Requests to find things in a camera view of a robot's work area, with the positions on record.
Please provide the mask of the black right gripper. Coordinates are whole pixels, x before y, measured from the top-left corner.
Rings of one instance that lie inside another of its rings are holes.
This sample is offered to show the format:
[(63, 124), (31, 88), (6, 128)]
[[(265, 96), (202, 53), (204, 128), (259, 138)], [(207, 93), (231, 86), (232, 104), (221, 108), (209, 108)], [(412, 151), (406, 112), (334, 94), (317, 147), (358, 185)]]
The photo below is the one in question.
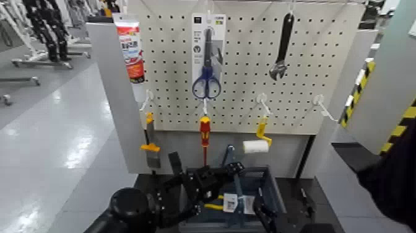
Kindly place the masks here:
[[(315, 203), (304, 188), (300, 188), (300, 200), (303, 205), (303, 214), (311, 222), (316, 220)], [(335, 233), (332, 224), (328, 223), (307, 223), (307, 224), (291, 224), (286, 221), (278, 221), (275, 224), (277, 212), (270, 209), (264, 202), (262, 196), (255, 196), (253, 201), (253, 211), (262, 223), (267, 233)]]

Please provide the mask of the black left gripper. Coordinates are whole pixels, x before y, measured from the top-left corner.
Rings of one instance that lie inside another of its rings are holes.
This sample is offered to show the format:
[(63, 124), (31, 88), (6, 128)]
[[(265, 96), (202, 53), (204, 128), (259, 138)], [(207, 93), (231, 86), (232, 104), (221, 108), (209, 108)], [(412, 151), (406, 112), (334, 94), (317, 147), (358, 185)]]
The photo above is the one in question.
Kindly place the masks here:
[[(184, 173), (179, 154), (171, 152), (168, 158), (173, 174), (182, 177)], [(184, 183), (184, 189), (188, 200), (192, 203), (208, 203), (216, 199), (225, 183), (226, 172), (231, 177), (241, 174), (244, 170), (245, 167), (241, 162), (231, 162), (223, 168), (212, 168), (207, 165), (198, 169), (186, 169), (187, 180)]]

